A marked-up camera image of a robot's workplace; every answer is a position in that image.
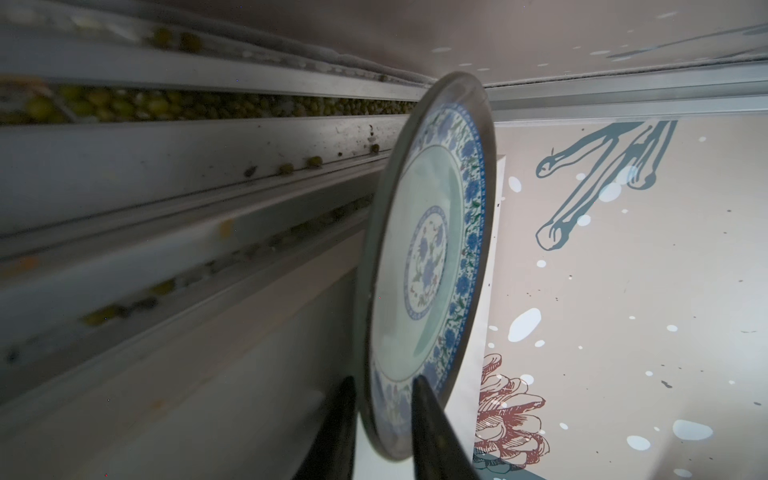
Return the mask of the small teal patterned plate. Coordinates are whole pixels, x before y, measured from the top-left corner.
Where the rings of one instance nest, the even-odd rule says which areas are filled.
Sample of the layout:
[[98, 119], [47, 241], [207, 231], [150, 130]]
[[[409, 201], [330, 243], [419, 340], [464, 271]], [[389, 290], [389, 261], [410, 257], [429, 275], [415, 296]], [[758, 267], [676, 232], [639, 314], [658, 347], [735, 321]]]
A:
[[453, 72], [417, 103], [369, 209], [353, 308], [358, 410], [373, 448], [413, 453], [413, 385], [445, 405], [488, 262], [496, 143], [477, 78]]

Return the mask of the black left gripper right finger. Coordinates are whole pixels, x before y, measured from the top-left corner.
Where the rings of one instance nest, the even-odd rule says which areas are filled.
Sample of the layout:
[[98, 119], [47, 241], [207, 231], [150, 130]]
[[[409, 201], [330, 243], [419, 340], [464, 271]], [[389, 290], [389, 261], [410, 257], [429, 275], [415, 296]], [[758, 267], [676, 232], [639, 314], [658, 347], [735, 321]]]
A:
[[416, 480], [477, 480], [428, 380], [414, 379], [411, 436]]

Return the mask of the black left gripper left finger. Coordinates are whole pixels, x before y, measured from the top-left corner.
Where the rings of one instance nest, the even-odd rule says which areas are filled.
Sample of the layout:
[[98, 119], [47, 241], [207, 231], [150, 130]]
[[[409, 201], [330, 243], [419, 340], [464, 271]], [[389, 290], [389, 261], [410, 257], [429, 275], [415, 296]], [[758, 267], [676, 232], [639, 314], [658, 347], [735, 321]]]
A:
[[356, 447], [356, 387], [352, 376], [340, 384], [331, 408], [293, 480], [349, 480]]

